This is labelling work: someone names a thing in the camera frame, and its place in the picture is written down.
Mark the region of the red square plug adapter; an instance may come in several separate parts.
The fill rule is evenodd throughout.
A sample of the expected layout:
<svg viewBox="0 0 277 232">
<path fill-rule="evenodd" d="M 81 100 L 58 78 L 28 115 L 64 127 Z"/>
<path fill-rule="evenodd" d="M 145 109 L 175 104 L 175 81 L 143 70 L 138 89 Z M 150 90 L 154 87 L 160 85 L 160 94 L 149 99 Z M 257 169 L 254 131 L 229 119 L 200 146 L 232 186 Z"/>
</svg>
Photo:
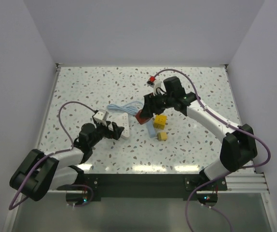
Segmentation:
<svg viewBox="0 0 277 232">
<path fill-rule="evenodd" d="M 139 124 L 143 125 L 145 123 L 147 123 L 148 121 L 151 120 L 151 118 L 153 117 L 153 114 L 149 114 L 146 111 L 144 111 L 143 109 L 140 109 L 136 114 L 135 114 L 135 118 L 138 121 Z"/>
</svg>

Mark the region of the white triangular power strip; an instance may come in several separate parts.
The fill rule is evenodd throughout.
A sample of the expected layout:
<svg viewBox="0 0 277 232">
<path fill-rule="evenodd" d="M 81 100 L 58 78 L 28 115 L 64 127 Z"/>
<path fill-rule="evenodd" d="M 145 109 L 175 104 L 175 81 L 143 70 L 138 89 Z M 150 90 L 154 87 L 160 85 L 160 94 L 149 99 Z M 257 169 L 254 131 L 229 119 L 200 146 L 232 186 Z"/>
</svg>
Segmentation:
<svg viewBox="0 0 277 232">
<path fill-rule="evenodd" d="M 129 116 L 128 113 L 122 113 L 118 115 L 115 119 L 112 120 L 117 124 L 118 127 L 124 127 L 123 132 L 121 133 L 121 136 L 119 137 L 122 139 L 129 139 L 130 137 L 130 129 L 129 129 Z"/>
</svg>

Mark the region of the yellow cube socket adapter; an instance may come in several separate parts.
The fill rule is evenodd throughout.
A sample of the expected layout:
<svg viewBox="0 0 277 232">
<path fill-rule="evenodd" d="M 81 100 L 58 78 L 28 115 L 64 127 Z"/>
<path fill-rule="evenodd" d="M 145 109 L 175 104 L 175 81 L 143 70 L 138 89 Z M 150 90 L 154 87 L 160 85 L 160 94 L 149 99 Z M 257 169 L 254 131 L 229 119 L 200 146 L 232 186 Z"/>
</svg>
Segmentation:
<svg viewBox="0 0 277 232">
<path fill-rule="evenodd" d="M 167 116 L 165 115 L 156 115 L 154 122 L 153 122 L 153 127 L 156 129 L 160 129 L 163 130 L 165 128 L 166 125 L 166 120 L 167 120 Z"/>
</svg>

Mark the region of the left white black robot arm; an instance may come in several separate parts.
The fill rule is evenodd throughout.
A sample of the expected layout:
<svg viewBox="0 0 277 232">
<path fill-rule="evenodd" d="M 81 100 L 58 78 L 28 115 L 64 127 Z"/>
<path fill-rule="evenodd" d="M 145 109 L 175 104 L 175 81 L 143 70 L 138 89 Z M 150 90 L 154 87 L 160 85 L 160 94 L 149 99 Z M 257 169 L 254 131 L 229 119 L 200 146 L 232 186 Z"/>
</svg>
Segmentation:
<svg viewBox="0 0 277 232">
<path fill-rule="evenodd" d="M 118 140 L 123 130 L 110 121 L 106 125 L 86 123 L 69 149 L 50 154 L 31 150 L 11 177 L 9 185 L 34 201 L 60 186 L 80 189 L 84 184 L 84 172 L 77 165 L 91 157 L 92 148 L 103 138 Z"/>
</svg>

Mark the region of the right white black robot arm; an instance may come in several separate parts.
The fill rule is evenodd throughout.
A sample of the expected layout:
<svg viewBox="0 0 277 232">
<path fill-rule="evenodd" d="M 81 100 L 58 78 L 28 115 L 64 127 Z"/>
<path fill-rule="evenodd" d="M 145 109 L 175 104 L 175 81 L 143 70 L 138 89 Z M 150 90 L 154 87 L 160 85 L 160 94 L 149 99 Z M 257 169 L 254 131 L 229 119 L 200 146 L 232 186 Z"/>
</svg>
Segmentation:
<svg viewBox="0 0 277 232">
<path fill-rule="evenodd" d="M 151 77 L 147 85 L 153 88 L 153 92 L 144 96 L 144 106 L 136 116 L 140 124 L 165 109 L 174 108 L 200 123 L 221 142 L 219 158 L 199 173 L 201 188 L 211 189 L 216 185 L 216 178 L 237 171 L 257 156 L 256 143 L 251 137 L 252 127 L 247 124 L 239 126 L 215 111 L 211 116 L 201 105 L 199 97 L 193 92 L 185 92 L 178 77 L 169 77 L 163 82 Z"/>
</svg>

